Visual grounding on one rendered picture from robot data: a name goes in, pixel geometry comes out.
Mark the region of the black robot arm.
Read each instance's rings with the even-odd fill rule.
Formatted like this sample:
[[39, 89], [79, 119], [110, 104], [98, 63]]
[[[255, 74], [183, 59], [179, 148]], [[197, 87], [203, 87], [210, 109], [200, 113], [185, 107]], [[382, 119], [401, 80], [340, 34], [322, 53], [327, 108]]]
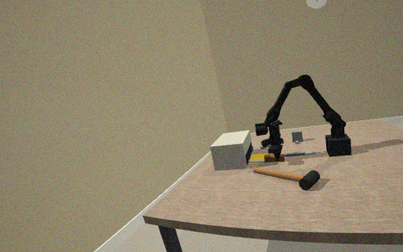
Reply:
[[345, 138], [344, 127], [346, 126], [346, 122], [344, 122], [341, 119], [341, 116], [327, 104], [327, 102], [323, 99], [323, 96], [321, 96], [319, 91], [317, 91], [311, 77], [307, 74], [301, 75], [297, 79], [290, 80], [285, 83], [285, 86], [281, 90], [276, 103], [269, 109], [269, 112], [267, 112], [266, 120], [263, 123], [255, 124], [256, 135], [267, 135], [268, 127], [270, 134], [280, 133], [278, 125], [282, 125], [282, 122], [278, 120], [278, 116], [280, 114], [283, 102], [287, 99], [291, 89], [300, 85], [310, 93], [315, 102], [317, 102], [319, 107], [321, 107], [324, 113], [323, 117], [325, 118], [325, 121], [329, 122], [332, 125], [331, 137]]

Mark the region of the mallet with wooden handle and black head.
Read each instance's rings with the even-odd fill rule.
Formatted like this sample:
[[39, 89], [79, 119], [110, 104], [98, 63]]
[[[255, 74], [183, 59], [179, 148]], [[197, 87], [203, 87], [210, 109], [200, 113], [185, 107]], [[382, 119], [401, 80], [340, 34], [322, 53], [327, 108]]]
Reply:
[[278, 178], [283, 178], [283, 179], [288, 179], [288, 180], [299, 181], [300, 188], [305, 191], [312, 188], [313, 185], [320, 179], [319, 173], [315, 170], [311, 170], [306, 176], [285, 173], [285, 172], [276, 171], [276, 170], [272, 171], [269, 169], [263, 169], [263, 168], [259, 168], [259, 167], [253, 168], [253, 172], [259, 173], [259, 174], [264, 174], [264, 175], [275, 176]]

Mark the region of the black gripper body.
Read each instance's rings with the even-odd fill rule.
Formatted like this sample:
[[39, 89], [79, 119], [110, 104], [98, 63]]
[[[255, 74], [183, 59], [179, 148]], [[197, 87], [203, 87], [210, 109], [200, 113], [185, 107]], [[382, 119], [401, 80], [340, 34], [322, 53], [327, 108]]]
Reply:
[[273, 146], [268, 148], [268, 153], [280, 153], [281, 152], [281, 142], [284, 143], [284, 140], [281, 138], [281, 134], [270, 134], [269, 137], [272, 140]]

